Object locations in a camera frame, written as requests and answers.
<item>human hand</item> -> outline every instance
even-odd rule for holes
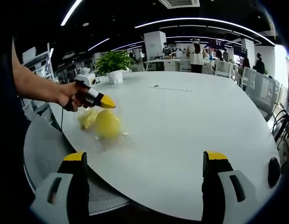
[[[76,85],[75,82],[62,84],[60,86],[60,95],[58,104],[62,107],[66,106],[71,101],[71,111],[76,112],[82,105],[87,107],[87,101],[84,95],[88,92],[87,88]]]

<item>shelf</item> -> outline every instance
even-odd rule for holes
[[[48,56],[48,52],[45,51],[42,54],[39,54],[39,55],[33,57],[29,62],[26,62],[26,63],[24,63],[22,65],[26,66],[27,68],[31,68],[34,65],[36,65],[37,63],[45,61],[47,56]]]

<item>air vent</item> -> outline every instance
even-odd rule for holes
[[[159,0],[166,8],[200,7],[200,0]]]

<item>potted plant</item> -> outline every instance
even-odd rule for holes
[[[129,68],[132,60],[127,51],[110,51],[98,59],[95,68],[99,74],[107,75],[110,84],[117,84],[123,81],[123,70]]]

